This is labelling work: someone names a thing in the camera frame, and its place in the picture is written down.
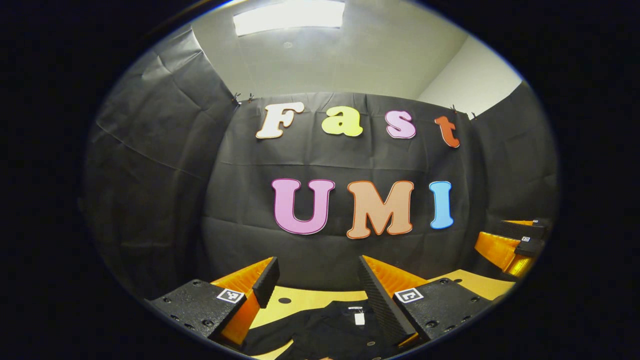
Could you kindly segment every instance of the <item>table surface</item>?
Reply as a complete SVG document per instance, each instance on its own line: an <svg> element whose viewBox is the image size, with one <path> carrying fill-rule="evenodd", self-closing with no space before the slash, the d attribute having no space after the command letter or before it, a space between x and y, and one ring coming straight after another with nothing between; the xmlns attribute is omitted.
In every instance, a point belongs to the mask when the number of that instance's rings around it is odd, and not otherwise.
<svg viewBox="0 0 640 360"><path fill-rule="evenodd" d="M460 285L488 300L493 300L506 293L515 284L515 282L495 280L464 270L456 270L448 274L443 274L442 276L430 279L430 281L442 277L448 277L452 280L461 279L462 281L459 282ZM291 302L283 304L278 301L281 298L288 298ZM327 306L331 301L358 301L365 300L366 298L367 294L364 291L314 291L276 286L269 300L269 304L267 304L267 307L264 309L258 311L250 328L252 329L266 323L274 322L298 311L319 309ZM253 357L258 360L274 360L287 350L292 343L293 340L289 340L286 345L279 349Z"/></svg>

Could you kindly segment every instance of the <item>pink letter u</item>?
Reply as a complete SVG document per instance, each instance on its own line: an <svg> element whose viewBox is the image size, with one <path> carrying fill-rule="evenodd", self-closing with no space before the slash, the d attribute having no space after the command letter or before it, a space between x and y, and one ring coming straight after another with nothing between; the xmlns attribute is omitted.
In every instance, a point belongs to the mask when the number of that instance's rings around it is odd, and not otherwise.
<svg viewBox="0 0 640 360"><path fill-rule="evenodd" d="M335 188L331 180L311 180L309 188L314 191L314 214L311 219L301 221L293 213L296 190L300 182L295 179L275 179L271 186L276 191L274 214L276 223L293 234L310 235L322 230L329 214L329 192Z"/></svg>

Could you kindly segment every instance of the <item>ceiling light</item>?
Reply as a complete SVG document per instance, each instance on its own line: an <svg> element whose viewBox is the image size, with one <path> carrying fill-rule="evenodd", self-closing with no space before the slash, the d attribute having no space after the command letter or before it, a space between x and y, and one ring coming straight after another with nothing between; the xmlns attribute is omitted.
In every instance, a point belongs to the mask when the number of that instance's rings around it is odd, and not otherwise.
<svg viewBox="0 0 640 360"><path fill-rule="evenodd" d="M290 0L234 16L238 36L273 29L342 26L344 3L327 0Z"/></svg>

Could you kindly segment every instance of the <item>wrinkled black cloth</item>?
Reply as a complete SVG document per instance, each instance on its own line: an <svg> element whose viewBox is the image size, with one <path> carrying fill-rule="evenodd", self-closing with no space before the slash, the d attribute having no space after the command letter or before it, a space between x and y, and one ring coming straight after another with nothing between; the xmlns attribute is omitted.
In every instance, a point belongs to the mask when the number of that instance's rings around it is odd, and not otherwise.
<svg viewBox="0 0 640 360"><path fill-rule="evenodd" d="M482 231L490 231L501 220L555 219L559 205L556 140L531 87L521 83L471 124L486 169ZM461 268L504 279L502 270L482 256Z"/></svg>
<svg viewBox="0 0 640 360"><path fill-rule="evenodd" d="M348 309L354 306L362 306L364 325L355 324L353 311L357 310ZM385 339L367 300L333 301L324 308L299 311L253 328L241 350L249 356L265 354L291 339L293 344L276 360L371 360L400 353Z"/></svg>
<svg viewBox="0 0 640 360"><path fill-rule="evenodd" d="M136 295L215 279L201 270L209 265L198 248L200 212L237 107L231 98L187 26L136 60L100 107L86 153L85 216L105 264Z"/></svg>
<svg viewBox="0 0 640 360"><path fill-rule="evenodd" d="M302 102L289 127L278 138L258 139L266 106ZM332 135L322 129L327 110L349 106L360 114L362 134ZM387 133L388 111L412 116L413 138ZM456 126L457 148L447 145L435 119L446 116ZM478 232L483 230L486 186L480 141L466 114L425 102L371 94L317 92L279 95L243 102L233 114L213 166L202 207L202 244L212 279L223 277L270 256L280 265L278 285L320 291L358 291L358 256L366 255L430 279L472 263ZM314 234L283 230L275 220L275 179L301 183L294 214L310 219L314 192L308 183L328 179L330 192L325 226ZM348 186L370 181L386 199L397 181L411 181L406 234L372 232L350 239L354 197ZM429 185L451 183L453 225L433 229L435 200Z"/></svg>

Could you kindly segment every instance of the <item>black shirt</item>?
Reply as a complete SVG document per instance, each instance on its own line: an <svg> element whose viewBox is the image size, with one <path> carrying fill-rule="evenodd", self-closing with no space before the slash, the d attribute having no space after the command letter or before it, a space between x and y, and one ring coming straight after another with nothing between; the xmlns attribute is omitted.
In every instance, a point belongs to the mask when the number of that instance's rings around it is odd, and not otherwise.
<svg viewBox="0 0 640 360"><path fill-rule="evenodd" d="M357 312L364 313L364 325L356 325ZM322 309L298 311L253 328L242 351L249 356L260 355L284 346L290 339L293 344L276 360L372 360L400 353L385 339L367 300L333 301Z"/></svg>

